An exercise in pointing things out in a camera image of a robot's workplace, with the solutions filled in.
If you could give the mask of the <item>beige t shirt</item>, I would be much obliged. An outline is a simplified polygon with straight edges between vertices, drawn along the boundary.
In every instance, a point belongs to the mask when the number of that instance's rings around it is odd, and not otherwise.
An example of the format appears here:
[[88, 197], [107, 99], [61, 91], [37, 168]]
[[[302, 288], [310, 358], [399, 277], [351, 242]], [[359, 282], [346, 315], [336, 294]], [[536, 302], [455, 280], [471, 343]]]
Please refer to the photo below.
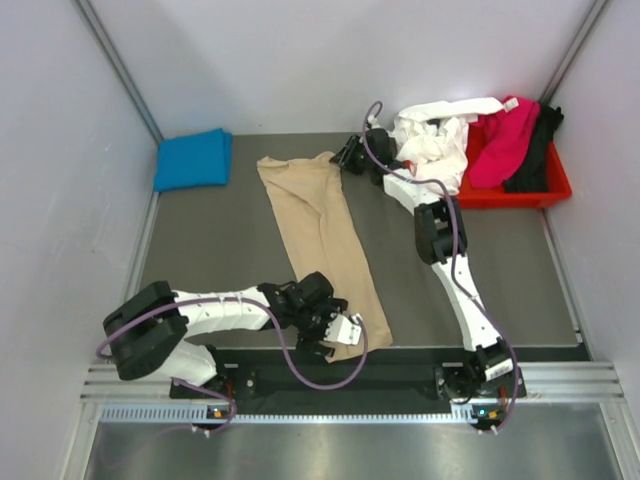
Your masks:
[[320, 272], [347, 313], [362, 316], [368, 350], [389, 347], [391, 329], [343, 193], [333, 154], [277, 160], [264, 157], [257, 171], [297, 280]]

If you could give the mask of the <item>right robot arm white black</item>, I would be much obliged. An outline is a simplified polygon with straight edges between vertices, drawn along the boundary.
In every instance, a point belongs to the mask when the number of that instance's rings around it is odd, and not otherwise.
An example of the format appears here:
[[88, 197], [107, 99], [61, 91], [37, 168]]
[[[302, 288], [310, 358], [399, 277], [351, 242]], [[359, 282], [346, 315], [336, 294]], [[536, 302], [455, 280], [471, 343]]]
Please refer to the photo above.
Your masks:
[[351, 135], [331, 162], [368, 176], [413, 216], [417, 253], [446, 291], [465, 350], [461, 371], [440, 380], [443, 393], [460, 403], [493, 392], [514, 399], [521, 381], [517, 357], [481, 300], [459, 204], [448, 188], [440, 180], [414, 178], [395, 160], [392, 139], [382, 128]]

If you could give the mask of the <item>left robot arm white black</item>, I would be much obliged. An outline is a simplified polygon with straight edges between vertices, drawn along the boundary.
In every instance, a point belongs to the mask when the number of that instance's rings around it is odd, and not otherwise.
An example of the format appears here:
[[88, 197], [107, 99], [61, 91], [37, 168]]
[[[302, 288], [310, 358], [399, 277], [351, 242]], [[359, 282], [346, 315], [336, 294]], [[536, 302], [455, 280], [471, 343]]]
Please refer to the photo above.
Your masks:
[[347, 300], [335, 297], [320, 272], [300, 281], [223, 293], [190, 293], [156, 281], [107, 316], [103, 329], [121, 380], [158, 373], [212, 397], [226, 387], [227, 374], [214, 347], [194, 345], [190, 338], [293, 327], [297, 349], [331, 357], [339, 345], [353, 346], [361, 339], [359, 318], [347, 309]]

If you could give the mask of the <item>white t shirt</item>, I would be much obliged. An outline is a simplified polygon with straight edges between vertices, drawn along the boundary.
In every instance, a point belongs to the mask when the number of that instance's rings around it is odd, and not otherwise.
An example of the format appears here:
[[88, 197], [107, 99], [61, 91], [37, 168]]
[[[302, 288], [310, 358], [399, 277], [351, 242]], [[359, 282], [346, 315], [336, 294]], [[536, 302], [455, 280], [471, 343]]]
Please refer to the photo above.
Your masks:
[[503, 103], [494, 97], [407, 107], [394, 118], [396, 160], [410, 163], [415, 179], [438, 180], [456, 195], [468, 166], [469, 126], [481, 116], [503, 110]]

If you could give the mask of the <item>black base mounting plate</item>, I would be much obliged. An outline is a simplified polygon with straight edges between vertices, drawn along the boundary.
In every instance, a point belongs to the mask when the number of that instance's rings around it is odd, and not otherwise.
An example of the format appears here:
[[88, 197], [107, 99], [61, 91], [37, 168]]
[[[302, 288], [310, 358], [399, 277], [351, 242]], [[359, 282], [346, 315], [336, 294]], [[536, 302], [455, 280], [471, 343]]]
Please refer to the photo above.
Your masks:
[[[446, 374], [460, 372], [461, 348], [389, 348], [358, 359], [328, 363], [294, 352], [288, 366], [276, 350], [221, 350], [225, 377], [199, 391], [170, 387], [173, 399], [203, 399], [216, 392], [233, 400], [238, 413], [444, 413], [452, 401], [441, 389]], [[496, 392], [474, 397], [502, 410], [509, 401]]]

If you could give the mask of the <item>folded blue t shirt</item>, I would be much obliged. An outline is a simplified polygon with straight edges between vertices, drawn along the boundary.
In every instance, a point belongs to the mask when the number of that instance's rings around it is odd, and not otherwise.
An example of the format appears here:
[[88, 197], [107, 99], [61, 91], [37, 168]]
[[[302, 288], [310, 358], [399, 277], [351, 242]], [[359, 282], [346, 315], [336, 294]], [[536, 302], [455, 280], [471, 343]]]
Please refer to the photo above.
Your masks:
[[157, 151], [154, 191], [227, 185], [232, 141], [221, 128], [164, 140]]

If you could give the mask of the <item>pink t shirt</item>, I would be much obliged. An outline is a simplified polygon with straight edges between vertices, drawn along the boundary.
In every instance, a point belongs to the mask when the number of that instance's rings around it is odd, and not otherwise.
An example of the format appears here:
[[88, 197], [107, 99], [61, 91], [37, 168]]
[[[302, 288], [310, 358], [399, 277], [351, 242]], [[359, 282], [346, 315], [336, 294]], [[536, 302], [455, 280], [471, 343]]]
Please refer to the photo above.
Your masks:
[[474, 123], [485, 140], [468, 173], [475, 189], [496, 188], [520, 168], [541, 110], [537, 101], [516, 96], [507, 97], [502, 106]]

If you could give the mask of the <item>black t shirt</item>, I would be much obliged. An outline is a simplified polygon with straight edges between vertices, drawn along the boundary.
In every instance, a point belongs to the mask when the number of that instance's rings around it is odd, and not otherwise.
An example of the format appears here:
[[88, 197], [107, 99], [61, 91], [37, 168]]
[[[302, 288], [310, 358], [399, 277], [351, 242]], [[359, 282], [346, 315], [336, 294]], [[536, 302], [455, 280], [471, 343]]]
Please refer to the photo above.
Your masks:
[[548, 193], [546, 151], [564, 120], [560, 107], [540, 105], [525, 158], [518, 170], [504, 183], [507, 193]]

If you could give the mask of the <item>aluminium frame rail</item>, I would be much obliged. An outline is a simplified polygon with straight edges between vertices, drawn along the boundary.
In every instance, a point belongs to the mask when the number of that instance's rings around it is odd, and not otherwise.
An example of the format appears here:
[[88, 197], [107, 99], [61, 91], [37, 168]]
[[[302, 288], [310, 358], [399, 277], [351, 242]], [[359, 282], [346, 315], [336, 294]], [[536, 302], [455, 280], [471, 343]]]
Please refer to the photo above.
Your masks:
[[[525, 400], [547, 403], [618, 402], [624, 392], [612, 364], [606, 362], [523, 362]], [[115, 367], [97, 363], [89, 372], [80, 399], [87, 402], [159, 402], [169, 398], [169, 380], [157, 374], [147, 380], [121, 381]]]

